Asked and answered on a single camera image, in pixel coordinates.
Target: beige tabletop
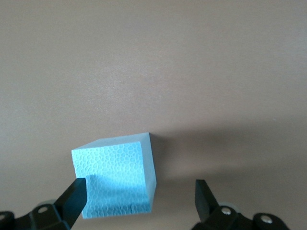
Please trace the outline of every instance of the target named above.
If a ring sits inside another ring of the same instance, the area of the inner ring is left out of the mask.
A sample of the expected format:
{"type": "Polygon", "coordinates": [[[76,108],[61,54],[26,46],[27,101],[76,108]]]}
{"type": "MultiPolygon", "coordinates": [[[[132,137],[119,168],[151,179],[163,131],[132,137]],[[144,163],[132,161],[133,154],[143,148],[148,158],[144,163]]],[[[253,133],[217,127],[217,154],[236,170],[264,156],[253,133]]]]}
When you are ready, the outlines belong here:
{"type": "Polygon", "coordinates": [[[189,230],[197,178],[305,230],[306,63],[306,0],[2,0],[0,210],[57,198],[72,149],[150,132],[153,212],[74,230],[189,230]]]}

